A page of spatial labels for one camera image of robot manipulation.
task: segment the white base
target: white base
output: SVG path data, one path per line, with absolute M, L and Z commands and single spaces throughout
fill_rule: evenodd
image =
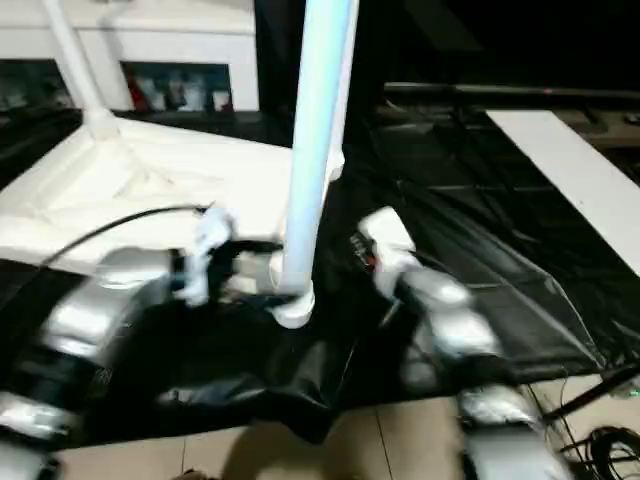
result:
M 271 310 L 273 317 L 285 328 L 300 328 L 307 324 L 316 304 L 316 296 L 313 292 L 313 282 L 309 289 L 298 300 Z
M 96 141 L 86 126 L 0 192 L 0 258 L 38 264 L 85 233 L 146 209 L 215 202 L 238 236 L 285 232 L 292 151 L 255 142 L 114 119 L 120 135 Z M 344 159 L 332 155 L 327 186 Z M 188 212 L 131 222 L 70 252 L 55 266 L 87 273 L 121 246 L 185 248 Z

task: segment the wire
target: wire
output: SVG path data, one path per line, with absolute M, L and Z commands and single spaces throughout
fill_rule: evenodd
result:
M 18 296 L 18 294 L 24 290 L 28 285 L 30 285 L 31 283 L 34 282 L 34 280 L 36 278 L 38 278 L 45 270 L 47 270 L 47 268 L 49 268 L 52 264 L 54 264 L 55 262 L 57 262 L 58 260 L 60 260 L 60 258 L 62 258 L 63 256 L 65 256 L 67 253 L 69 253 L 71 250 L 73 250 L 74 248 L 79 247 L 80 245 L 88 242 L 89 240 L 97 237 L 98 235 L 102 235 L 103 233 L 112 230 L 116 227 L 119 227 L 120 225 L 123 225 L 125 223 L 129 223 L 129 222 L 133 222 L 134 220 L 138 220 L 140 218 L 143 217 L 150 217 L 152 215 L 158 215 L 160 213 L 171 213 L 171 212 L 181 212 L 181 211 L 192 211 L 192 212 L 197 212 L 197 213 L 204 213 L 207 210 L 207 207 L 203 207 L 200 205 L 178 205 L 178 206 L 174 206 L 174 207 L 161 207 L 161 208 L 154 208 L 154 209 L 150 209 L 150 210 L 144 210 L 142 212 L 138 212 L 138 213 L 134 213 L 131 215 L 127 215 L 126 217 L 122 217 L 118 220 L 114 220 L 110 223 L 107 223 L 106 225 L 103 225 L 102 227 L 99 227 L 83 236 L 81 236 L 80 238 L 74 240 L 73 242 L 71 242 L 70 244 L 66 245 L 65 247 L 61 248 L 60 250 L 58 250 L 57 252 L 55 252 L 53 255 L 47 257 L 45 260 L 42 261 L 42 263 L 40 265 L 38 265 L 38 268 L 36 268 L 36 270 L 34 270 L 28 277 L 27 279 L 22 282 L 21 284 L 19 284 L 16 288 L 14 288 L 11 293 L 9 293 L 9 295 L 7 297 L 5 297 L 5 300 L 2 302 L 2 304 L 0 305 L 0 312 L 2 312 L 5 308 L 7 308 L 7 306 L 16 299 L 16 297 Z

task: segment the white vertical rod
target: white vertical rod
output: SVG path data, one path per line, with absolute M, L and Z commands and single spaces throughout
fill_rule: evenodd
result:
M 335 112 L 333 113 L 333 132 L 331 133 L 331 151 L 342 151 L 344 138 L 344 122 L 347 117 L 347 104 L 349 101 L 349 87 L 351 85 L 351 66 L 353 65 L 353 49 L 356 41 L 356 29 L 358 26 L 358 9 L 360 0 L 351 1 L 351 13 L 349 15 L 349 27 L 347 39 L 344 45 L 344 57 L 342 58 L 342 70 L 340 72 L 340 88 Z
M 84 57 L 80 40 L 69 23 L 60 0 L 42 0 L 49 17 L 49 26 L 59 44 L 72 81 L 80 94 L 85 114 L 104 115 L 106 107 L 100 98 L 98 86 Z
M 350 15 L 349 0 L 307 0 L 281 291 L 310 285 Z

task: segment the black cloth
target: black cloth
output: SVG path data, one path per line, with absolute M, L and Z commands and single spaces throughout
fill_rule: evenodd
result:
M 291 142 L 288 121 L 260 114 L 133 117 Z M 78 124 L 76 113 L 59 113 L 0 128 L 4 184 Z M 401 309 L 380 326 L 389 304 L 349 242 L 364 216 L 387 205 L 405 222 L 422 261 L 474 291 L 519 381 L 637 362 L 637 277 L 486 117 L 441 119 L 426 132 L 369 123 L 350 127 L 346 138 L 347 162 L 329 188 L 320 226 L 311 321 L 286 330 L 266 312 L 237 305 L 147 312 L 78 444 L 190 434 L 255 418 L 320 441 L 343 409 L 449 393 L 434 373 L 419 319 Z M 32 270 L 0 262 L 0 304 Z M 79 280 L 47 271 L 0 311 L 0 379 Z

